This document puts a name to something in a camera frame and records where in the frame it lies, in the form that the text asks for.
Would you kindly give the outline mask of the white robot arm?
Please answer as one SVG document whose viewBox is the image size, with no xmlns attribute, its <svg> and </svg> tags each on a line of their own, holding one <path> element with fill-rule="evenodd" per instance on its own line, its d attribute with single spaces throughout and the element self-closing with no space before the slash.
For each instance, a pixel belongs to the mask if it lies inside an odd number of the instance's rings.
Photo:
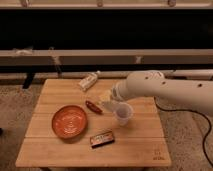
<svg viewBox="0 0 213 171">
<path fill-rule="evenodd" d="M 160 71 L 135 71 L 113 85 L 111 98 L 159 97 L 213 117 L 213 81 L 167 79 Z"/>
</svg>

